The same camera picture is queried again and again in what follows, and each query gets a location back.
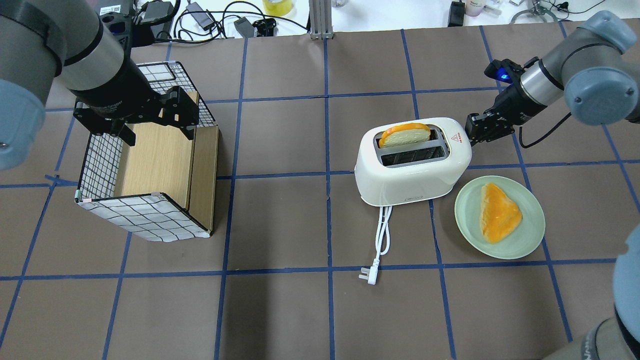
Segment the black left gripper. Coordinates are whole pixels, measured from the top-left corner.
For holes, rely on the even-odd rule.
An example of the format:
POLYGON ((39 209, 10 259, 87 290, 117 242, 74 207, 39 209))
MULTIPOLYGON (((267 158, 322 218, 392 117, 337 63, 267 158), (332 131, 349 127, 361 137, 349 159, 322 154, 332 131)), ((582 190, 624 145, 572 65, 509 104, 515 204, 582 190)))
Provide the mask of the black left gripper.
POLYGON ((162 126, 179 129, 188 141, 195 139, 195 128, 200 123, 197 101, 185 89, 172 86, 160 96, 135 63, 122 63, 105 84, 92 89, 74 89, 73 95, 93 112, 90 114, 86 109, 73 112, 92 135, 108 133, 130 147, 135 146, 137 136, 126 121, 158 120, 162 126))

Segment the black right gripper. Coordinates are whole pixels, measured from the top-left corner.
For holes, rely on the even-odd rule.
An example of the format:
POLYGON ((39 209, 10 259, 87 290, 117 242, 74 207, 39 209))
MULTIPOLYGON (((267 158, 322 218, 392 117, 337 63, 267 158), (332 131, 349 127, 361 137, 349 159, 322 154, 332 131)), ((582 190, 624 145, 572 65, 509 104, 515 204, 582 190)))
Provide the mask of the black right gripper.
POLYGON ((471 146, 480 142, 493 142, 515 132, 535 116, 535 101, 520 85, 510 85, 501 91, 494 104, 482 113, 471 112, 464 126, 471 146))

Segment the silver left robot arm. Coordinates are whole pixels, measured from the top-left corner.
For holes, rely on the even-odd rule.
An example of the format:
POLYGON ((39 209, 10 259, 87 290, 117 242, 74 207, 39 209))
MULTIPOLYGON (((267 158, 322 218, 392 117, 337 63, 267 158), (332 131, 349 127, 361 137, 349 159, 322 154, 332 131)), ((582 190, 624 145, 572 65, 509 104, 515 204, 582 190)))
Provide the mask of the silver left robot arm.
POLYGON ((57 77, 76 97, 74 117, 94 136, 134 146, 130 125, 155 123, 194 139, 198 104, 180 86, 154 91, 130 57, 131 48, 155 43, 152 28, 175 13, 98 14, 84 0, 3 0, 0 11, 2 170, 29 157, 57 77))

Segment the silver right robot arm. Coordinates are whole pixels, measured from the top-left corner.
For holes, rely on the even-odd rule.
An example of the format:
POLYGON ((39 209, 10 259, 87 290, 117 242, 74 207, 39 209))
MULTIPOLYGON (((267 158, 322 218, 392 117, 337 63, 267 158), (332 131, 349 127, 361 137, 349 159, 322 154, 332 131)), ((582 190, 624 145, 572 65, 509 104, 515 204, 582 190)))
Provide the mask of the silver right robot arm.
MULTIPOLYGON (((491 142, 541 113, 560 97, 585 125, 639 122, 639 66, 622 55, 637 42, 619 17, 602 10, 579 25, 542 58, 524 66, 494 60, 487 77, 510 85, 482 114, 467 116, 471 145, 491 142)), ((612 278, 614 316, 583 337, 549 354, 549 360, 637 360, 639 358, 639 229, 626 240, 626 253, 615 260, 612 278)))

